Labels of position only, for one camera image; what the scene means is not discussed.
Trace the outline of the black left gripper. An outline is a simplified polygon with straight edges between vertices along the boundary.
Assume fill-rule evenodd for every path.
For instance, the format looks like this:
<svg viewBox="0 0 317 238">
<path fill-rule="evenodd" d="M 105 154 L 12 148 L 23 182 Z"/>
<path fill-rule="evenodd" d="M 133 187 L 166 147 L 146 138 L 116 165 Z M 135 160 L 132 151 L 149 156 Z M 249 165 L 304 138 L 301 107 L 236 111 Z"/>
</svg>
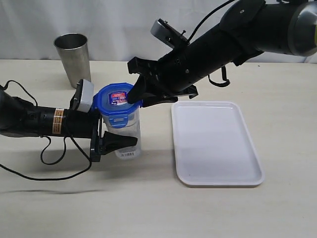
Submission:
<svg viewBox="0 0 317 238">
<path fill-rule="evenodd" d="M 71 109 L 64 109 L 63 114 L 63 136 L 73 138 L 90 139 L 90 154 L 92 162 L 99 162 L 101 154 L 97 147 L 100 133 L 99 122 L 101 114 L 99 111 L 80 112 Z M 137 137 L 105 132 L 103 135 L 103 155 L 126 147 L 136 146 Z"/>
</svg>

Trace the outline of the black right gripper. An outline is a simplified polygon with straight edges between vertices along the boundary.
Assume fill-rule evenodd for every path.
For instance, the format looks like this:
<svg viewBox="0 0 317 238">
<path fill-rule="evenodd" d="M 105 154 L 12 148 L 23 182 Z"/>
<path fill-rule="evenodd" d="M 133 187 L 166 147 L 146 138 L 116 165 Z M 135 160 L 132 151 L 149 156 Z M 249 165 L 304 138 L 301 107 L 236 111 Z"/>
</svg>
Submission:
<svg viewBox="0 0 317 238">
<path fill-rule="evenodd" d="M 132 58 L 127 63 L 130 74 L 139 77 L 127 94 L 134 104 L 142 100 L 142 107 L 163 103 L 176 103 L 178 97 L 198 96 L 194 85 L 198 80 L 198 54 L 196 50 L 173 50 L 158 60 Z"/>
</svg>

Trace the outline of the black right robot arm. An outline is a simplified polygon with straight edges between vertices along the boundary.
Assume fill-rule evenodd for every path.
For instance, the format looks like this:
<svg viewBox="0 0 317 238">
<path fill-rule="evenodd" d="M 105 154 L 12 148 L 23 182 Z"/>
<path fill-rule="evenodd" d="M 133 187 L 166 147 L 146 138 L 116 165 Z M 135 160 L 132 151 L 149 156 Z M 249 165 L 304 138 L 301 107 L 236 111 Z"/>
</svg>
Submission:
<svg viewBox="0 0 317 238">
<path fill-rule="evenodd" d="M 139 77 L 127 94 L 143 107 L 198 95 L 196 82 L 229 63 L 242 65 L 265 52 L 308 57 L 317 51 L 317 3 L 309 0 L 230 0 L 220 22 L 193 39 L 158 19 L 151 33 L 171 48 L 158 60 L 131 59 Z"/>
</svg>

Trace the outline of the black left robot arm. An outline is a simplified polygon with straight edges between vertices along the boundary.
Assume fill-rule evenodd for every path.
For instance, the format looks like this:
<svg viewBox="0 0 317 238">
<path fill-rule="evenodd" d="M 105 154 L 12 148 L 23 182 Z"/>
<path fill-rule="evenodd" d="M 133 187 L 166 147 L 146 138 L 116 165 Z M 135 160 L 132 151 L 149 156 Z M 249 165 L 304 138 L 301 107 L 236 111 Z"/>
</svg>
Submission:
<svg viewBox="0 0 317 238">
<path fill-rule="evenodd" d="M 0 133 L 7 137 L 74 137 L 90 139 L 92 162 L 115 150 L 135 146 L 136 137 L 101 132 L 98 111 L 80 112 L 35 106 L 19 97 L 0 92 Z"/>
</svg>

